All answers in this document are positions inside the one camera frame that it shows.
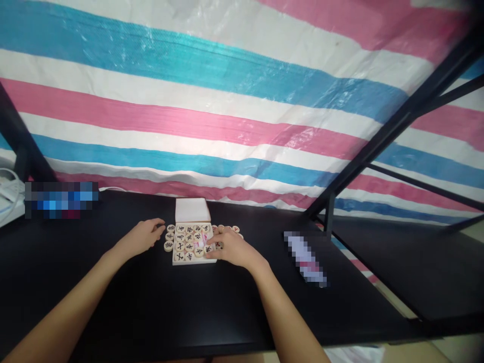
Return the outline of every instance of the cable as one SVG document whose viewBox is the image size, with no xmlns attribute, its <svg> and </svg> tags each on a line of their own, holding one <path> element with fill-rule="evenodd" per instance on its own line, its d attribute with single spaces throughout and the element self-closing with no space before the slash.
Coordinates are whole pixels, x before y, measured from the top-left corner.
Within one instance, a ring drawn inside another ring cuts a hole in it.
<svg viewBox="0 0 484 363">
<path fill-rule="evenodd" d="M 2 219 L 0 219 L 0 224 L 2 224 L 11 215 L 11 213 L 14 211 L 14 208 L 17 205 L 17 202 L 19 201 L 19 197 L 20 197 L 20 178 L 17 175 L 17 173 L 14 172 L 13 170 L 10 170 L 10 169 L 7 169 L 7 168 L 0 168 L 0 170 L 6 170 L 6 171 L 8 171 L 17 180 L 17 196 L 15 197 L 15 201 L 13 202 L 12 206 L 10 207 L 9 212 Z"/>
<path fill-rule="evenodd" d="M 123 188 L 120 188 L 120 187 L 102 187 L 102 188 L 99 188 L 99 191 L 104 192 L 105 190 L 108 190 L 108 189 L 118 189 L 120 191 L 126 192 L 126 190 L 124 190 Z"/>
</svg>

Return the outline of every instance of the black desk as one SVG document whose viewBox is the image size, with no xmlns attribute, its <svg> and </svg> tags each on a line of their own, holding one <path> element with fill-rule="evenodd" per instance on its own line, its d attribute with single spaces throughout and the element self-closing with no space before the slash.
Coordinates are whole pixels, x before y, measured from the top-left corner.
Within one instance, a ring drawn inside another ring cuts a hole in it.
<svg viewBox="0 0 484 363">
<path fill-rule="evenodd" d="M 0 357 L 138 221 L 174 222 L 175 199 L 106 191 L 85 220 L 16 220 L 0 229 Z M 209 203 L 214 224 L 238 225 L 269 261 L 322 345 L 423 338 L 332 244 L 330 288 L 307 285 L 284 230 L 317 230 L 301 213 Z M 172 266 L 162 243 L 128 261 L 89 322 L 74 358 L 155 361 L 273 350 L 256 286 L 224 261 Z"/>
</svg>

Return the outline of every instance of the pink stripe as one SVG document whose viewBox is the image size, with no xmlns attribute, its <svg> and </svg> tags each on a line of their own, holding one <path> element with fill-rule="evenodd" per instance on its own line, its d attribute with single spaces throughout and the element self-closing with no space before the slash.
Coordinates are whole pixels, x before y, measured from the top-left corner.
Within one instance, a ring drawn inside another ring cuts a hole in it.
<svg viewBox="0 0 484 363">
<path fill-rule="evenodd" d="M 361 263 L 359 260 L 350 260 L 354 265 L 355 267 L 359 270 L 359 271 L 369 271 L 368 267 L 366 267 L 363 263 Z"/>
<path fill-rule="evenodd" d="M 138 105 L 81 92 L 0 79 L 19 112 L 114 130 L 133 130 L 247 146 L 269 144 L 351 160 L 365 140 L 330 130 L 268 124 L 183 108 Z"/>
<path fill-rule="evenodd" d="M 99 182 L 99 187 L 120 187 L 133 192 L 145 194 L 173 194 L 181 197 L 203 197 L 210 200 L 220 200 L 227 197 L 233 201 L 253 201 L 266 204 L 282 200 L 289 205 L 299 208 L 307 208 L 314 198 L 297 193 L 276 194 L 263 190 L 245 190 L 236 188 L 213 188 L 199 187 L 177 181 L 165 181 L 156 183 L 150 180 L 131 179 L 125 177 L 102 176 L 93 174 L 67 174 L 57 172 L 57 177 L 62 182 Z"/>
<path fill-rule="evenodd" d="M 484 112 L 445 105 L 418 118 L 411 127 L 465 141 L 484 152 Z"/>
<path fill-rule="evenodd" d="M 371 283 L 377 283 L 378 281 L 380 281 L 378 279 L 378 277 L 376 277 L 375 275 L 370 275 L 367 277 L 367 279 L 371 282 Z"/>
<path fill-rule="evenodd" d="M 440 63 L 466 31 L 467 14 L 413 8 L 410 0 L 258 0 L 318 28 L 354 39 L 363 49 L 385 49 Z"/>
<path fill-rule="evenodd" d="M 403 200 L 419 204 L 428 204 L 440 208 L 480 213 L 477 209 L 454 202 L 435 193 L 418 189 L 399 181 L 388 181 L 371 175 L 358 175 L 356 179 L 348 185 L 348 189 L 391 195 Z"/>
</svg>

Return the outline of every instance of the striped tarp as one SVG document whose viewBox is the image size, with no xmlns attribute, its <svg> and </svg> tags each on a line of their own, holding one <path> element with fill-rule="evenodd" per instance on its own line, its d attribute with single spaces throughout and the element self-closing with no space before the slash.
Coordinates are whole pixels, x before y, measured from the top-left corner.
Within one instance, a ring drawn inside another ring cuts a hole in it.
<svg viewBox="0 0 484 363">
<path fill-rule="evenodd" d="M 60 180 L 302 210 L 462 37 L 459 4 L 0 0 L 0 81 Z M 483 95 L 421 117 L 377 164 L 484 201 Z M 371 170 L 336 213 L 478 215 Z"/>
</svg>

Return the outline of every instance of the person's right hand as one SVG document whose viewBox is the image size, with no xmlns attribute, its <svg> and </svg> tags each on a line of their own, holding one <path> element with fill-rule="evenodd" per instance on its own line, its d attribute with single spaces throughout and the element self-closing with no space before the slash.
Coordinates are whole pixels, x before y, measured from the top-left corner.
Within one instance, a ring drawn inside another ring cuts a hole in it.
<svg viewBox="0 0 484 363">
<path fill-rule="evenodd" d="M 257 250 L 248 244 L 230 228 L 217 230 L 217 234 L 207 241 L 208 245 L 222 242 L 223 249 L 215 250 L 207 254 L 208 259 L 226 260 L 234 265 L 252 270 L 253 267 L 266 264 L 267 261 Z"/>
</svg>

